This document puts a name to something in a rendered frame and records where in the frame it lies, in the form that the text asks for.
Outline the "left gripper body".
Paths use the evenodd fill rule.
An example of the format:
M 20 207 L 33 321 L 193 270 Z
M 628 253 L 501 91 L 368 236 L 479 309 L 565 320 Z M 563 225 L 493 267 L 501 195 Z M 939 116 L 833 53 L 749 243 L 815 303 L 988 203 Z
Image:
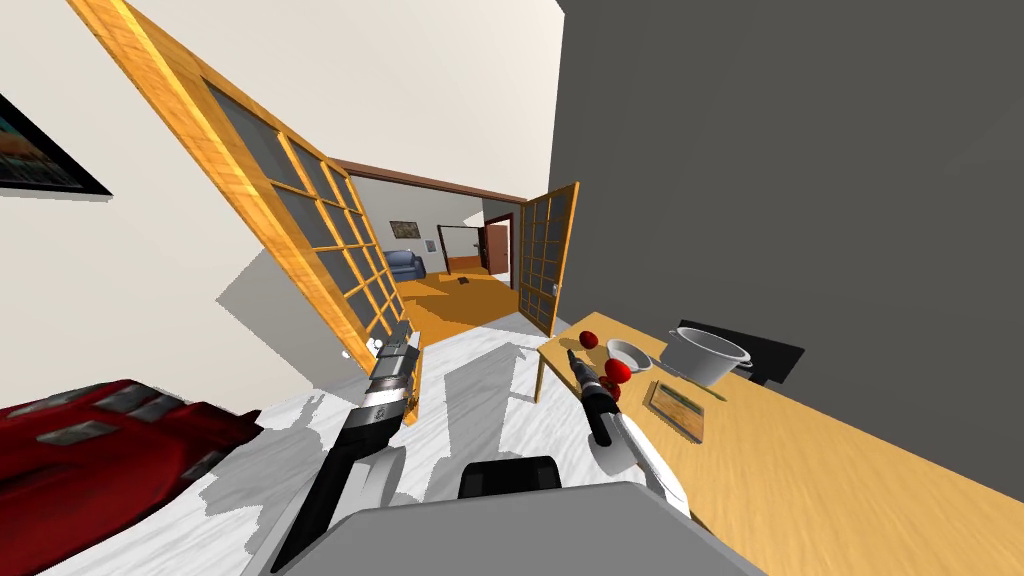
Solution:
M 420 353 L 407 354 L 407 340 L 399 348 L 389 348 L 387 341 L 377 354 L 376 364 L 372 371 L 373 380 L 394 377 L 408 378 L 415 372 Z

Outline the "white bowl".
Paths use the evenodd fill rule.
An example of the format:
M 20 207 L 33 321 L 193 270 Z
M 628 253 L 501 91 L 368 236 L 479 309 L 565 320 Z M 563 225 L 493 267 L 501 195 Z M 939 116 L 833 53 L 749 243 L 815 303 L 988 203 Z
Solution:
M 609 339 L 606 342 L 609 359 L 614 359 L 627 366 L 631 373 L 647 371 L 653 367 L 651 358 L 637 346 L 622 339 Z

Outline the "brown flat book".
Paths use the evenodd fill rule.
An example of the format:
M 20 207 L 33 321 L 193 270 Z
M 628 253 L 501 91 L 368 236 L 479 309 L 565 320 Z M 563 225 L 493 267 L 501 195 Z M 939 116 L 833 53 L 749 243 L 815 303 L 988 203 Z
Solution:
M 693 444 L 705 441 L 703 408 L 662 381 L 650 383 L 644 405 Z

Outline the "wooden glazed door leaf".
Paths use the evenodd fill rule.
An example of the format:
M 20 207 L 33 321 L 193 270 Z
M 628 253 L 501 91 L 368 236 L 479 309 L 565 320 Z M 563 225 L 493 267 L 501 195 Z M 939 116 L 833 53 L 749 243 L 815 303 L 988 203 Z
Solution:
M 350 174 L 127 0 L 68 3 L 371 374 L 407 314 Z
M 518 312 L 541 333 L 555 335 L 580 182 L 529 200 L 520 209 Z

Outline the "grey cooking pot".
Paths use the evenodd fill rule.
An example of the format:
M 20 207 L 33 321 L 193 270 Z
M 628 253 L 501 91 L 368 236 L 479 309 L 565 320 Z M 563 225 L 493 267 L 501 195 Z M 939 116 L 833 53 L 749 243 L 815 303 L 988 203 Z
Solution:
M 690 327 L 678 327 L 669 332 L 669 339 L 659 362 L 701 387 L 710 387 L 737 367 L 753 366 L 751 355 L 738 345 Z

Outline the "brown wooden door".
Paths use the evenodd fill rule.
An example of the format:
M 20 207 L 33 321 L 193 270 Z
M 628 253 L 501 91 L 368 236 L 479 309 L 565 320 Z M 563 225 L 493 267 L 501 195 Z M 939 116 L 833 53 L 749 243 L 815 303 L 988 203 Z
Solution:
M 484 227 L 487 264 L 490 275 L 507 274 L 510 269 L 510 237 L 507 222 Z

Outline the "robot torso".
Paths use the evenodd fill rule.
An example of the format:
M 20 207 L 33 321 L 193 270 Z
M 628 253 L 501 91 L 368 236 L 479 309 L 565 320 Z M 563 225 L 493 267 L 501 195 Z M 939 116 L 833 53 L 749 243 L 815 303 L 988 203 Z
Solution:
M 767 576 L 646 486 L 357 511 L 280 576 Z

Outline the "yellow wooden table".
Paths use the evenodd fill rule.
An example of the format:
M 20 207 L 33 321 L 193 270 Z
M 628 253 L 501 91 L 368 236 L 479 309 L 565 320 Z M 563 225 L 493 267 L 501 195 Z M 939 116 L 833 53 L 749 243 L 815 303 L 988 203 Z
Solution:
M 703 408 L 702 444 L 644 405 L 654 380 Z M 1024 576 L 1024 503 L 774 390 L 653 367 L 618 406 L 690 509 L 769 576 Z

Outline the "red sofa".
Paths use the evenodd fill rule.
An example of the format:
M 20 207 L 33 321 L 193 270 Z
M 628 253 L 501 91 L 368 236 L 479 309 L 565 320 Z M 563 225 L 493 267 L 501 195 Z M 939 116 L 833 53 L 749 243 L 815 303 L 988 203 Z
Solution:
M 0 576 L 36 576 L 137 524 L 261 431 L 124 379 L 0 409 Z

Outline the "black framed wall picture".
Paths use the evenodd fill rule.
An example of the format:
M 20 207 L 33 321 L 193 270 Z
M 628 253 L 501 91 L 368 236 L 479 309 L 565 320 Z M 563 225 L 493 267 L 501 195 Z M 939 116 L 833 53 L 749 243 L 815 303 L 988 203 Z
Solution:
M 113 194 L 0 94 L 0 188 L 112 198 Z

